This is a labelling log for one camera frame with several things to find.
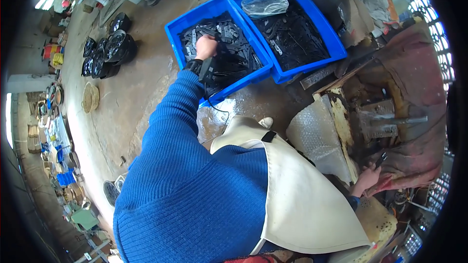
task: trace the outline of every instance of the black wristwatch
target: black wristwatch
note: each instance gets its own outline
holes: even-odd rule
[[[191,72],[195,73],[196,75],[200,74],[200,69],[202,67],[203,61],[200,59],[192,59],[187,62],[183,70],[190,70]]]

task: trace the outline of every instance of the yellow bag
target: yellow bag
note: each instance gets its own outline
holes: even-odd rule
[[[63,53],[55,53],[52,63],[54,66],[57,64],[63,64]]]

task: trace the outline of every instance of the black cable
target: black cable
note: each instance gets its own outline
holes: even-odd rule
[[[215,107],[213,106],[213,104],[212,104],[211,101],[210,101],[210,96],[208,96],[208,93],[206,92],[206,83],[205,83],[205,96],[206,96],[206,100],[207,100],[208,103],[210,104],[211,108],[213,108],[213,109],[215,109],[215,110],[217,110],[217,111],[219,111],[219,112],[221,112],[221,113],[227,113],[227,118],[226,118],[226,121],[224,122],[223,129],[222,129],[222,131],[221,131],[221,134],[222,134],[222,133],[224,132],[224,130],[225,130],[227,121],[229,120],[229,112],[228,112],[228,111],[220,110],[220,109],[215,108]]]

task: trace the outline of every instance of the white sneaker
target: white sneaker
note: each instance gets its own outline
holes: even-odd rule
[[[262,125],[263,127],[265,127],[266,129],[270,129],[273,125],[273,118],[272,117],[265,117],[263,119],[261,119],[259,122],[258,122],[260,125]]]

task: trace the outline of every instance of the hand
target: hand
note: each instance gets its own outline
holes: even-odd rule
[[[358,178],[358,181],[350,187],[350,195],[361,197],[362,193],[377,184],[379,181],[380,171],[382,167],[375,168],[375,163],[370,162],[369,167],[362,167],[364,170]]]
[[[207,58],[216,56],[216,46],[218,42],[214,39],[213,36],[203,35],[201,38],[196,41],[196,57],[195,59],[200,59],[204,61]]]

